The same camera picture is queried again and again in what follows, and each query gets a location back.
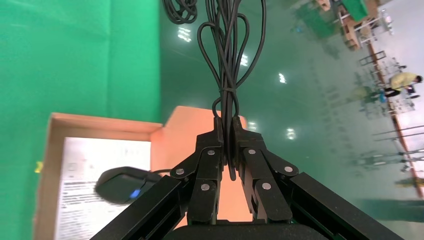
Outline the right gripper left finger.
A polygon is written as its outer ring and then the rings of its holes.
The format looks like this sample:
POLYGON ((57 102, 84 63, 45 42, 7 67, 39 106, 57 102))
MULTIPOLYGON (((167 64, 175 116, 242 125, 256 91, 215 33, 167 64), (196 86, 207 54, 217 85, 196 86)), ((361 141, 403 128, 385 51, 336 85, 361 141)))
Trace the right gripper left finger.
POLYGON ((197 240, 199 227, 217 222, 222 180, 223 126, 197 136, 195 151, 169 172, 133 167, 105 171, 96 191, 127 208, 94 235, 96 240, 197 240))

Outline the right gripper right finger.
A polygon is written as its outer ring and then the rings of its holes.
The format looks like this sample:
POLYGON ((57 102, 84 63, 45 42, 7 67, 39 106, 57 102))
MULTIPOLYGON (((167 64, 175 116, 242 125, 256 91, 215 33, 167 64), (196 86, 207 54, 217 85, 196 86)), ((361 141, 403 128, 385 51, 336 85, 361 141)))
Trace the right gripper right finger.
POLYGON ((397 240, 399 236, 232 119, 232 152, 258 240, 397 240))

